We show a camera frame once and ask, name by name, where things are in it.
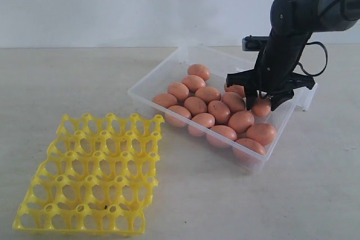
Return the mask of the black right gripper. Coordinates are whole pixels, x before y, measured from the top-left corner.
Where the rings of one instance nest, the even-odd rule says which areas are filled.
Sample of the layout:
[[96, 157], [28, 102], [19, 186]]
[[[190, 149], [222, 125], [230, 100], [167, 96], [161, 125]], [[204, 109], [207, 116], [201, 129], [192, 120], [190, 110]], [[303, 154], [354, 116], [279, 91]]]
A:
[[251, 110], [258, 98], [258, 90], [271, 97], [271, 110], [294, 97], [294, 89], [312, 89], [314, 79], [294, 72], [311, 33], [279, 35], [271, 30], [263, 52], [259, 52], [254, 68], [228, 74], [227, 86], [245, 88], [246, 109]]

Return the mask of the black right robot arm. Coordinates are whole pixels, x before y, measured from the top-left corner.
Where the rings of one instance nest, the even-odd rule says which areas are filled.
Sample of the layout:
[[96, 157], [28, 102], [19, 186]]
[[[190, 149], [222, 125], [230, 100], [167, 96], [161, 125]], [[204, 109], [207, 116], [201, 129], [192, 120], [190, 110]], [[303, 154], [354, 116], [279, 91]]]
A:
[[271, 110], [290, 100], [294, 90], [315, 85], [315, 74], [303, 71], [300, 58], [314, 33], [339, 32], [359, 21], [359, 0], [274, 0], [270, 11], [269, 36], [247, 36], [244, 51], [258, 53], [253, 69], [228, 74], [228, 87], [244, 88], [246, 108], [251, 110], [257, 98], [269, 98]]

